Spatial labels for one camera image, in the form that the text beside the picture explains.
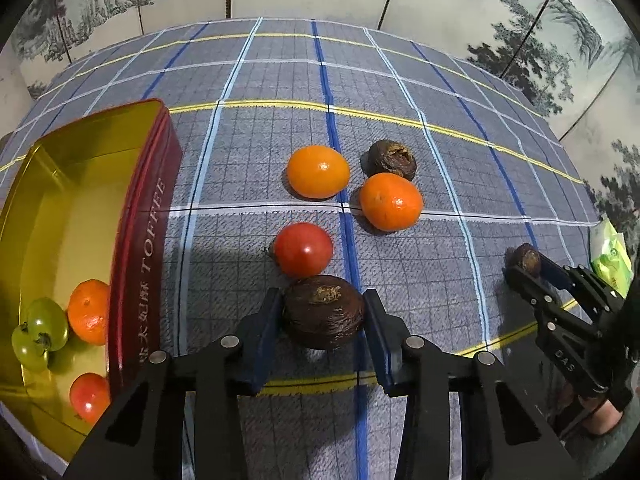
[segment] green plastic package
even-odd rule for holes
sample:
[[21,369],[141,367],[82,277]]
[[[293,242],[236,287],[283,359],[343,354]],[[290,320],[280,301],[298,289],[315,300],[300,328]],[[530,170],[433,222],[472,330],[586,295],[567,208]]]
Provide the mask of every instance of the green plastic package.
[[589,246],[593,272],[626,298],[634,272],[624,235],[605,217],[590,229]]

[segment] rectangular container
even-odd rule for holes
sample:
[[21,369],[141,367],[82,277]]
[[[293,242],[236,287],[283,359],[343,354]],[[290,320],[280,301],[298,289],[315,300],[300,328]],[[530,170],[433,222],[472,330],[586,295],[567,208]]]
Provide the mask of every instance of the rectangular container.
[[[159,346],[166,220],[182,150],[162,101],[82,118],[38,140],[0,216],[0,400],[67,461],[91,429],[68,391],[82,373],[108,374],[115,396]],[[72,335],[49,370],[22,368],[11,333],[36,298],[66,308],[84,280],[110,284],[107,344]]]

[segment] gray checkered fabric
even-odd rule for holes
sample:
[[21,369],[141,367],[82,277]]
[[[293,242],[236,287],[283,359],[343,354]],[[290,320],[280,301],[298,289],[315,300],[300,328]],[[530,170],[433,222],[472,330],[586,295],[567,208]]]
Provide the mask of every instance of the gray checkered fabric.
[[[91,54],[55,78],[0,166],[88,111],[147,96],[169,108],[199,105],[172,115],[184,156],[160,312],[162,346],[173,354],[233,332],[270,286],[289,283],[263,249],[293,222],[313,222],[331,236],[326,273],[377,289],[412,333],[451,352],[495,343],[533,321],[504,286],[508,247],[530,242],[559,264],[588,263],[596,212],[584,186],[567,178],[578,178],[574,166],[522,92],[468,62],[350,25],[187,25]],[[412,228],[383,235],[361,215],[358,190],[363,155],[385,138],[414,152],[425,211]],[[293,195],[284,178],[291,153],[309,144],[340,149],[351,168],[347,189],[325,202]],[[2,201],[18,166],[0,174]],[[544,410],[550,372],[537,352],[531,338],[496,350]],[[406,401],[371,384],[371,369],[361,344],[311,351],[279,338],[270,394],[240,399],[251,478],[393,478]],[[292,382],[324,393],[301,393]],[[450,412],[451,477],[459,478],[455,395]],[[186,413],[183,471],[192,478],[192,397]]]

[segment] brown dried fruit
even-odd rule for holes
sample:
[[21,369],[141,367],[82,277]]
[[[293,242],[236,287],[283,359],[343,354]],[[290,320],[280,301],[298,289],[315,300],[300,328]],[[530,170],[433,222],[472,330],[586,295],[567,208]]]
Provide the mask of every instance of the brown dried fruit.
[[531,244],[522,244],[517,247],[509,257],[509,264],[519,266],[534,278],[540,277],[542,260],[540,253]]
[[369,173],[393,173],[409,181],[414,179],[417,164],[414,154],[400,142],[382,139],[369,148]]
[[320,274],[293,283],[284,294],[282,325],[300,346],[327,350],[356,335],[364,300],[351,283]]

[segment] silver screw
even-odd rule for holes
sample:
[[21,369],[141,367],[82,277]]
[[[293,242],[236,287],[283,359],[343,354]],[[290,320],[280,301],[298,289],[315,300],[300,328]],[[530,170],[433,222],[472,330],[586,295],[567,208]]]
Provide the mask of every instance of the silver screw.
[[149,362],[155,365],[159,365],[160,363],[163,363],[165,359],[166,359],[166,352],[162,350],[156,350],[155,352],[151,352],[151,355],[149,356]]
[[422,348],[424,346],[424,339],[422,339],[419,335],[411,335],[405,340],[406,345],[409,348]]
[[240,340],[234,335],[225,335],[220,340],[220,346],[222,348],[235,348],[240,343]]
[[491,352],[478,352],[478,361],[483,365],[490,366],[495,363],[495,355]]

